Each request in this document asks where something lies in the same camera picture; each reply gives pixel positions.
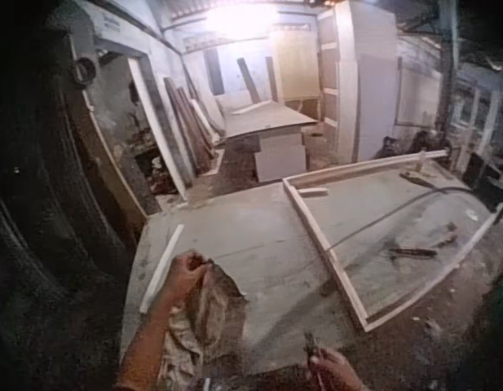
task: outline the plywood sheet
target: plywood sheet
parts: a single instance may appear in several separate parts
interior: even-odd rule
[[[315,120],[287,108],[283,104],[270,102],[251,112],[232,115],[226,114],[227,137],[240,137],[257,132],[288,126],[309,125]]]
[[[259,182],[274,181],[307,171],[306,148],[303,145],[266,149],[255,153],[254,160]]]
[[[396,59],[361,55],[358,161],[371,160],[392,133],[398,95]]]
[[[283,31],[272,38],[280,70],[283,98],[315,98],[320,94],[318,46],[313,31]]]

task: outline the wooden frame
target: wooden frame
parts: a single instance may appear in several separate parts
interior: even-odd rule
[[[425,154],[416,153],[412,155],[403,155],[389,157],[386,159],[369,160],[353,165],[341,165],[329,169],[313,171],[311,173],[295,175],[283,179],[284,189],[289,199],[293,203],[299,217],[302,219],[303,225],[307,228],[309,235],[314,240],[316,247],[325,259],[329,273],[332,275],[337,286],[341,290],[346,302],[349,305],[353,321],[365,332],[370,332],[382,324],[388,322],[409,306],[413,305],[424,297],[432,288],[443,281],[454,269],[456,269],[466,255],[474,248],[478,241],[485,235],[490,226],[496,221],[500,211],[503,209],[503,204],[499,204],[494,212],[474,233],[472,238],[461,248],[459,253],[452,259],[442,272],[435,278],[428,281],[422,287],[409,292],[401,297],[396,303],[389,305],[386,308],[379,310],[376,314],[368,315],[358,293],[353,287],[347,272],[345,271],[340,259],[327,238],[324,232],[320,229],[318,222],[312,215],[311,211],[305,204],[302,196],[299,194],[297,187],[306,187],[318,182],[325,182],[332,179],[334,182],[347,178],[358,177],[365,174],[370,174],[384,169],[397,168],[409,163],[417,163],[423,159],[434,159],[444,157],[446,151],[427,152]]]

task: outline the white panel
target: white panel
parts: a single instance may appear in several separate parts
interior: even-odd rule
[[[257,152],[254,159],[259,182],[274,181],[307,171],[306,148],[303,145]]]
[[[362,55],[360,68],[360,134],[358,161],[371,160],[392,133],[398,94],[396,59]]]
[[[292,147],[294,145],[302,145],[302,134],[284,134],[275,137],[261,137],[260,150],[274,149],[278,147]]]

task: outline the wood scrap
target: wood scrap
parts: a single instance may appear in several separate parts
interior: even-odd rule
[[[249,95],[251,96],[251,102],[259,103],[262,100],[260,99],[260,95],[258,95],[257,87],[254,84],[253,78],[251,77],[251,73],[249,72],[248,65],[245,63],[245,59],[240,57],[236,60],[240,71],[242,72],[242,77],[244,78],[245,86],[249,91]]]
[[[159,289],[161,289],[165,279],[165,271],[169,269],[172,260],[171,255],[173,254],[175,246],[177,245],[180,234],[182,234],[183,230],[184,224],[179,224],[171,236],[170,242],[168,242],[168,245],[162,253],[161,260],[157,264],[157,268],[153,272],[150,284],[144,293],[143,301],[140,303],[139,311],[141,314],[146,314],[148,312],[148,309],[152,305],[153,298]]]
[[[309,187],[307,189],[298,190],[298,194],[302,197],[321,197],[329,194],[329,189],[327,187]]]

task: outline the wooden strip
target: wooden strip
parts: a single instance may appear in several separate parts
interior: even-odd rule
[[[271,88],[271,99],[278,102],[278,89],[276,88],[275,65],[271,56],[266,57],[267,75],[269,76],[269,86]]]
[[[166,249],[162,253],[161,260],[157,264],[157,268],[153,272],[152,279],[150,280],[150,284],[146,288],[146,292],[144,293],[143,301],[140,304],[139,311],[141,314],[146,314],[150,305],[152,305],[153,298],[156,293],[162,288],[162,284],[165,279],[165,271],[167,271],[170,267],[171,263],[171,255],[179,241],[180,234],[182,234],[184,229],[183,224],[179,224],[175,229],[175,232],[171,236],[170,242],[166,246]]]
[[[368,323],[367,326],[364,327],[366,332],[370,332],[374,330],[376,327],[380,327],[383,323],[388,322],[393,319],[395,316],[401,314],[408,307],[422,299],[432,288],[441,283],[444,279],[448,277],[458,266],[459,264],[466,258],[466,256],[472,251],[474,246],[483,238],[483,236],[487,233],[488,229],[496,222],[497,217],[501,213],[503,209],[503,203],[497,205],[496,211],[491,214],[488,219],[483,223],[479,229],[475,232],[475,234],[470,238],[470,240],[461,248],[459,253],[454,257],[452,262],[439,274],[435,279],[432,279],[425,286],[417,291],[417,293],[404,304],[400,305],[389,314],[382,316],[374,322]],[[376,317],[376,315],[368,317],[368,319],[372,319]]]
[[[260,95],[258,95],[257,87],[254,84],[253,78],[251,77],[251,73],[249,72],[248,65],[245,63],[245,59],[240,57],[236,60],[240,71],[242,72],[242,77],[244,78],[245,86],[249,91],[249,95],[251,96],[251,102],[258,103],[261,101]]]
[[[442,151],[427,152],[425,154],[425,157],[426,159],[436,159],[438,157],[444,157],[446,155],[447,152],[445,150],[442,150]],[[294,175],[293,177],[286,178],[286,180],[289,182],[289,184],[296,187],[300,187],[300,186],[306,186],[310,183],[322,182],[329,179],[337,181],[346,176],[350,178],[351,175],[358,176],[360,174],[365,174],[366,172],[372,171],[374,169],[388,169],[390,167],[398,165],[414,163],[419,160],[420,160],[420,153],[414,153],[411,155],[393,156],[393,157],[387,157],[386,159],[362,161],[360,163],[354,163],[352,165],[339,165],[337,167],[321,169],[306,174]]]
[[[309,187],[307,189],[298,190],[298,194],[304,198],[321,197],[329,194],[329,189],[327,187]]]
[[[241,108],[240,110],[236,110],[232,112],[233,116],[239,115],[239,114],[244,114],[245,112],[250,112],[251,110],[254,110],[255,108],[260,108],[261,106],[270,103],[271,100],[265,100],[260,103],[252,104],[251,106],[248,106],[246,108]]]
[[[365,328],[367,311],[364,305],[358,297],[358,293],[352,286],[349,276],[344,271],[342,263],[338,260],[338,257],[331,245],[325,237],[324,233],[321,231],[318,223],[313,217],[311,211],[307,205],[303,202],[302,197],[298,194],[297,190],[289,184],[286,179],[283,179],[284,189],[288,197],[291,199],[294,208],[296,209],[298,216],[302,219],[304,226],[306,226],[310,236],[319,249],[320,253],[325,259],[325,263],[329,268],[329,272],[336,281],[338,287],[342,291],[342,294],[347,299],[350,311],[353,314],[353,319],[356,323],[359,323],[361,327]]]

